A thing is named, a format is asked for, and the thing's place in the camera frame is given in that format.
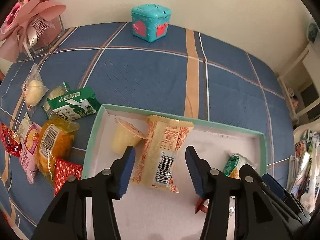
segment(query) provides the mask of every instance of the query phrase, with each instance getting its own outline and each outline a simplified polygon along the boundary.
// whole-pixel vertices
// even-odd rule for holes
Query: turquoise container
[[[171,10],[156,4],[133,7],[132,33],[145,41],[153,42],[167,34]]]

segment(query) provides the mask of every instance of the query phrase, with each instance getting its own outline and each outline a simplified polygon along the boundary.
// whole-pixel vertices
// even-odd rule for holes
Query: yellow plastic wrapper
[[[44,123],[39,135],[36,164],[39,171],[53,184],[56,159],[67,159],[79,124],[60,118]]]
[[[146,143],[132,182],[179,193],[171,168],[194,125],[156,115],[148,117],[148,125]]]

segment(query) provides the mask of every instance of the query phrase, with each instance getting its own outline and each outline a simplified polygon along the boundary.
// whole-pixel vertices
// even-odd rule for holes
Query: toy box lid
[[[167,7],[157,4],[144,4],[133,7],[131,13],[139,14],[150,18],[159,18],[171,14],[171,10]]]

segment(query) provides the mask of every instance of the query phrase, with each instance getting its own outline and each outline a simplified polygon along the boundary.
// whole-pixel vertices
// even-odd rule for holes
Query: silver rivet
[[[210,174],[211,175],[219,175],[219,171],[217,169],[211,169]]]
[[[244,179],[246,182],[249,182],[249,183],[253,182],[253,178],[251,176],[246,176]]]
[[[67,181],[69,182],[73,182],[75,181],[76,177],[74,175],[70,175],[68,178],[67,178]]]
[[[102,171],[102,174],[105,175],[105,176],[110,175],[111,174],[111,170],[110,169],[104,169]]]

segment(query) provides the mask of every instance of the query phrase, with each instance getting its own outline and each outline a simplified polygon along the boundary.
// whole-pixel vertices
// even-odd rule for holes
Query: beige snack wrapper
[[[146,143],[132,182],[179,193],[173,183],[171,168],[194,125],[156,115],[148,119]]]

